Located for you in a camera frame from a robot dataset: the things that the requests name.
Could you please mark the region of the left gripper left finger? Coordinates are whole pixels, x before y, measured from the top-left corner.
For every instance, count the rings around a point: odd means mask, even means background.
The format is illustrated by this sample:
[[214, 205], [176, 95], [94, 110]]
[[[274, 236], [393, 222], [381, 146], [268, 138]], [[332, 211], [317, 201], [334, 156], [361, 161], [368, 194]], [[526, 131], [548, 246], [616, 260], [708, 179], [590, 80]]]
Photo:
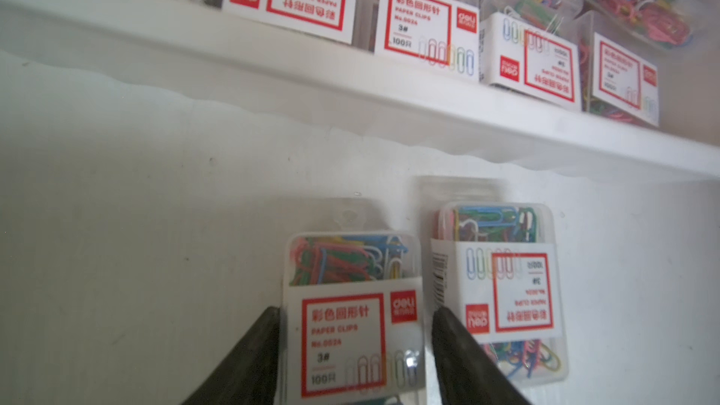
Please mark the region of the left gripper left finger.
[[280, 333], [281, 310], [268, 307], [183, 404], [273, 404]]

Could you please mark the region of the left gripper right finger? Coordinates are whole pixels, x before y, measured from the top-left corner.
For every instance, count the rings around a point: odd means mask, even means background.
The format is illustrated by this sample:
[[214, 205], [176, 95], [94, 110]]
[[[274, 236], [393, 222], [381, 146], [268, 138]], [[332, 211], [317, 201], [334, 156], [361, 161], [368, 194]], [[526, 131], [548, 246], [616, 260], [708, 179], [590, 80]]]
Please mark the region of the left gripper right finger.
[[447, 307], [433, 313], [431, 344], [442, 403], [530, 404]]

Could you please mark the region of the paper clip box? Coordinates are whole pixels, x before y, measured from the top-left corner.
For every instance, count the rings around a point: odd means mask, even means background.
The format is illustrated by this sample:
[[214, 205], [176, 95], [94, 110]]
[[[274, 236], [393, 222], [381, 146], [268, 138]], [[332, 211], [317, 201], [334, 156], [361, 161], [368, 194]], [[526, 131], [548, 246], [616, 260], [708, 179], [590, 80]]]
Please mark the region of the paper clip box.
[[554, 220], [545, 204], [508, 202], [491, 180], [428, 176], [434, 301], [459, 319], [515, 386], [569, 373]]
[[426, 387], [419, 239], [329, 199], [284, 255], [281, 404], [418, 404]]

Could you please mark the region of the white plastic tray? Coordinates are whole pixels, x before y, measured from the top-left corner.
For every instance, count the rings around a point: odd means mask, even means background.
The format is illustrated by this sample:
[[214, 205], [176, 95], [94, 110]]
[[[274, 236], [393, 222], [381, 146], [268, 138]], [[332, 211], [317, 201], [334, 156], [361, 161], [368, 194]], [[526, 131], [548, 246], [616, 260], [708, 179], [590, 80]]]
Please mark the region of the white plastic tray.
[[612, 182], [717, 181], [719, 150], [174, 0], [1, 0], [45, 65], [407, 146]]

